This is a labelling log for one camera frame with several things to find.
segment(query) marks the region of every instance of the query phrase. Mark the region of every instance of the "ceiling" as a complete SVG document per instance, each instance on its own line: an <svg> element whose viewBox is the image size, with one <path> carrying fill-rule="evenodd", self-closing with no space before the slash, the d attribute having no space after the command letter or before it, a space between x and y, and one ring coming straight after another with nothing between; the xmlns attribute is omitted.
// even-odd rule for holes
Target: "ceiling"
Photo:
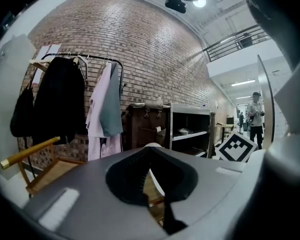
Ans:
<svg viewBox="0 0 300 240"><path fill-rule="evenodd" d="M210 46L221 39L256 24L245 0L206 0L202 8L187 4L185 14L165 7L166 0L145 0L185 23L203 41L203 46Z"/></svg>
<svg viewBox="0 0 300 240"><path fill-rule="evenodd" d="M230 100L235 105L248 104L252 101L251 97L254 92L260 92L260 84L258 80L258 64L250 64L244 67L236 68L234 70L218 74L211 77L212 80L219 85L222 90L227 94ZM255 82L232 86L235 83L241 83L249 80Z"/></svg>

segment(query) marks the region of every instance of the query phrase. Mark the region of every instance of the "round light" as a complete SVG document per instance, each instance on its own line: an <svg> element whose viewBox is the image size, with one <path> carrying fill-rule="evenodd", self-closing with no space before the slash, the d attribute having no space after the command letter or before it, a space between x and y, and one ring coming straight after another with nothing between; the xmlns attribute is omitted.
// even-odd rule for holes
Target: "round light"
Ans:
<svg viewBox="0 0 300 240"><path fill-rule="evenodd" d="M207 1L206 0L198 0L198 1L194 1L193 4L196 7L204 7L206 5Z"/></svg>

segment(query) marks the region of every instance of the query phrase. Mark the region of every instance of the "man wearing cap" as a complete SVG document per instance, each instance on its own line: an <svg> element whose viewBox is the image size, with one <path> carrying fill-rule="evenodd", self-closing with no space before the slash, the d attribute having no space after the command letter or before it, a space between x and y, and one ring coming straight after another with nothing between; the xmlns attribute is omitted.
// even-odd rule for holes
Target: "man wearing cap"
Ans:
<svg viewBox="0 0 300 240"><path fill-rule="evenodd" d="M255 141L256 136L256 142L258 143L259 150L262 149L262 119L265 115L265 112L261 109L261 104L259 103L260 99L260 93L254 92L252 95L252 102L248 105L247 108L247 115L251 119L250 123L250 140Z"/></svg>

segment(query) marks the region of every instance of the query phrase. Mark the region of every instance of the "teal cloth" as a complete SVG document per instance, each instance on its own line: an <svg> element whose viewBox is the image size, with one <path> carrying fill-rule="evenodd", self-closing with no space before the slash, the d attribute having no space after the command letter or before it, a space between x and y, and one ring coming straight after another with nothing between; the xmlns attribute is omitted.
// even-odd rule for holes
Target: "teal cloth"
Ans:
<svg viewBox="0 0 300 240"><path fill-rule="evenodd" d="M123 132L118 74L118 63L113 62L109 86L106 90L100 113L100 124L105 137L115 136Z"/></svg>

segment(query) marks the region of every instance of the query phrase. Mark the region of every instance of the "table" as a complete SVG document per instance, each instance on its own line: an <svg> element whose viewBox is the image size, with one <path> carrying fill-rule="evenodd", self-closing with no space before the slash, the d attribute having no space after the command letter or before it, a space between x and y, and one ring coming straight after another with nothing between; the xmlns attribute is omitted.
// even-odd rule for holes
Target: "table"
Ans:
<svg viewBox="0 0 300 240"><path fill-rule="evenodd" d="M235 126L234 124L220 124L220 125L215 125L215 127L222 128L221 143L224 143L224 140L225 140L225 128L231 129L234 126Z"/></svg>

